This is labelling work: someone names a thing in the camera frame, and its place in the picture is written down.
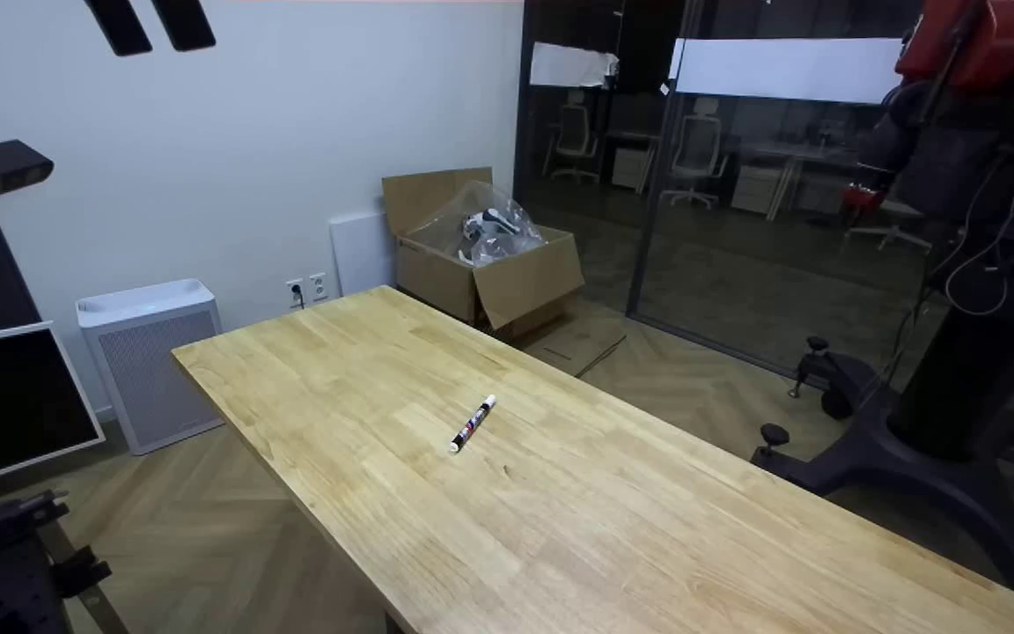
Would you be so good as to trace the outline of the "red robot arm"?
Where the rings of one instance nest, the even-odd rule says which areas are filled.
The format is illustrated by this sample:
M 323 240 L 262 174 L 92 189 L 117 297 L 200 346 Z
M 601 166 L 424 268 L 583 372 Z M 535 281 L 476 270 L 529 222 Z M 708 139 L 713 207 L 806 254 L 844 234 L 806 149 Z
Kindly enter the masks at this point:
M 1014 0 L 922 0 L 893 70 L 964 95 L 1014 93 Z

